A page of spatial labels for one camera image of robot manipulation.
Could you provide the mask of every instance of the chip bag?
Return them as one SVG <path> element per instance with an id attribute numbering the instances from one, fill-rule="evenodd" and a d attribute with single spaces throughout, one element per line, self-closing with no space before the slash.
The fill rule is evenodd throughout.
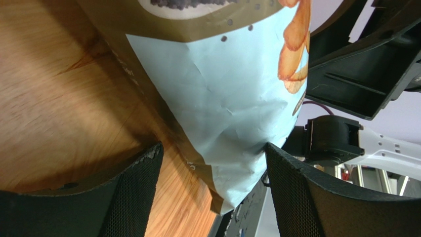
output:
<path id="1" fill-rule="evenodd" d="M 311 0 L 79 0 L 207 184 L 234 209 L 304 99 Z"/>

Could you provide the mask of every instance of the wood grain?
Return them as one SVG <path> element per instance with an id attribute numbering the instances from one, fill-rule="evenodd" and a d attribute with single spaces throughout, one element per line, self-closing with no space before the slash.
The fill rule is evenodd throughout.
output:
<path id="1" fill-rule="evenodd" d="M 73 0 L 0 1 L 0 189 L 58 188 L 161 140 L 147 237 L 206 237 L 206 186 Z"/>

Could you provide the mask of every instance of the purple cable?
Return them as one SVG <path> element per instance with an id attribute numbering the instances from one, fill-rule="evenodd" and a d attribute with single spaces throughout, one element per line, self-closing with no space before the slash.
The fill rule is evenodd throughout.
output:
<path id="1" fill-rule="evenodd" d="M 305 105 L 305 104 L 318 105 L 318 106 L 322 107 L 324 110 L 326 110 L 326 112 L 328 112 L 328 114 L 329 114 L 329 115 L 335 115 L 335 114 L 332 112 L 332 110 L 330 110 L 330 109 L 329 109 L 326 105 L 322 105 L 322 104 L 319 104 L 319 103 L 314 102 L 314 101 L 304 101 L 302 104 L 303 104 L 303 105 Z"/>

